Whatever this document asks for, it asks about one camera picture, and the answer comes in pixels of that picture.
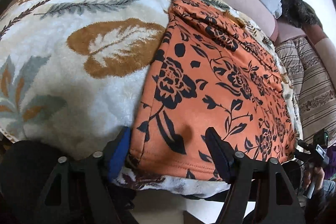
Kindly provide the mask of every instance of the metal bolt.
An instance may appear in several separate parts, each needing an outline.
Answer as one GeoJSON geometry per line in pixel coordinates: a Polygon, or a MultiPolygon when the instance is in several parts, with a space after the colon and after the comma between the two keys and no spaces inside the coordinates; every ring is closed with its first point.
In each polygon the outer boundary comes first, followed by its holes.
{"type": "Polygon", "coordinates": [[[237,151],[237,152],[235,153],[235,155],[236,155],[236,157],[238,157],[238,158],[244,158],[244,153],[241,152],[241,151],[237,151]]]}
{"type": "Polygon", "coordinates": [[[57,161],[58,161],[60,164],[62,164],[62,163],[65,163],[67,160],[68,160],[67,157],[63,156],[63,157],[58,158],[57,161]]]}
{"type": "Polygon", "coordinates": [[[92,154],[94,158],[100,158],[103,156],[103,152],[101,151],[96,151],[95,153],[92,154]]]}
{"type": "Polygon", "coordinates": [[[276,158],[270,158],[269,161],[273,164],[278,164],[279,161],[276,158]]]}

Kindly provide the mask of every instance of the hand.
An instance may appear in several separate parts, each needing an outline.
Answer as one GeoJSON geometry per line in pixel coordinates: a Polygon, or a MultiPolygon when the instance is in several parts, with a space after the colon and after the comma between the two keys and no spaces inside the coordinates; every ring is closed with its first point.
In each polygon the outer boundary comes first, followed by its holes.
{"type": "MultiPolygon", "coordinates": [[[[315,167],[314,168],[314,176],[315,176],[315,190],[314,192],[317,192],[318,190],[322,189],[323,187],[323,179],[324,179],[324,171],[321,167],[315,167]]],[[[310,170],[306,170],[303,174],[303,183],[302,187],[306,189],[311,180],[311,173],[310,170]]]]}

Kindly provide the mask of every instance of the striped fabric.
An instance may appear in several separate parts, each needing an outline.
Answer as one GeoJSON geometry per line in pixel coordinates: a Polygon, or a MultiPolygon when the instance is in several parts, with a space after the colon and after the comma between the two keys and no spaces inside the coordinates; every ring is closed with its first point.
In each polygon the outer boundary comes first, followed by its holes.
{"type": "Polygon", "coordinates": [[[305,37],[276,47],[287,69],[298,100],[303,137],[312,141],[322,128],[329,132],[329,144],[336,142],[336,95],[329,75],[305,37]]]}

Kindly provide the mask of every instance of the orange floral blanket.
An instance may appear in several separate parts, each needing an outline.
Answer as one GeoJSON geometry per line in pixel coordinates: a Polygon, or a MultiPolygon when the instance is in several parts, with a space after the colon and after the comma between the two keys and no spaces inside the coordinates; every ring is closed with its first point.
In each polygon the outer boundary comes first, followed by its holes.
{"type": "Polygon", "coordinates": [[[220,180],[204,142],[214,127],[249,157],[292,158],[296,134],[272,55],[232,16],[173,0],[148,72],[130,152],[139,169],[220,180]]]}

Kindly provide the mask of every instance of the jeans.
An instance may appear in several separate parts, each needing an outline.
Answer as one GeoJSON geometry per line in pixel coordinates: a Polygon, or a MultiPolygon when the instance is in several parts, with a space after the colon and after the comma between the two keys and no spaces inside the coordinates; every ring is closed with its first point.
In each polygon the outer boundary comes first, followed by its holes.
{"type": "Polygon", "coordinates": [[[325,197],[328,199],[335,193],[336,182],[332,180],[323,180],[323,190],[325,193],[325,197]]]}

